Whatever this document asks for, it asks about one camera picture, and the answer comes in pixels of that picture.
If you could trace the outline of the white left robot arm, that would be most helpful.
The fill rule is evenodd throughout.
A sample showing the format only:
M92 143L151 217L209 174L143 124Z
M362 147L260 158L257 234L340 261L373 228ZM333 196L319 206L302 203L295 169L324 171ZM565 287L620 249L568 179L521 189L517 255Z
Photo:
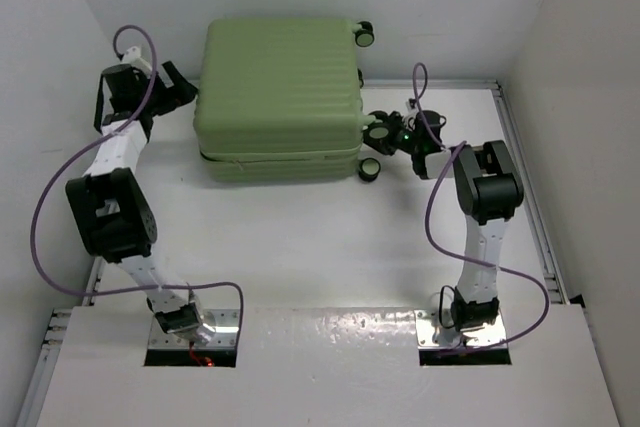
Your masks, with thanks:
M162 67L169 84L130 62L103 70L94 127L106 140L85 173L66 183L65 192L87 252L118 266L144 289L164 333L204 345L214 336L213 321L194 288L153 259L157 223L135 177L154 118L191 103L198 93L172 62Z

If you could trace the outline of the green hard-shell suitcase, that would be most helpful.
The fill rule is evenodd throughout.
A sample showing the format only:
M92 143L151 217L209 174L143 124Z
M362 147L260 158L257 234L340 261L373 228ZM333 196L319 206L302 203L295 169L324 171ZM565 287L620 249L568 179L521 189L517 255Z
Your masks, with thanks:
M221 183L352 175L373 122L357 51L373 25L332 17L237 17L207 30L193 127Z

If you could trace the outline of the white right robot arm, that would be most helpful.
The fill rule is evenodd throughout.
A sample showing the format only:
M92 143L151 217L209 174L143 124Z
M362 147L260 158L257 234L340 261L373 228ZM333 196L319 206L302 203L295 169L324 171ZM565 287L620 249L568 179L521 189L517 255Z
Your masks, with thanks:
M453 289L450 327L477 329L495 322L499 313L497 264L508 221L524 200L524 187L506 143L492 140L454 150L438 144L446 119L434 111L412 120L393 111L371 113L363 131L365 145L382 155L402 151L414 174L423 180L440 174L455 182L458 204L466 220L463 268Z

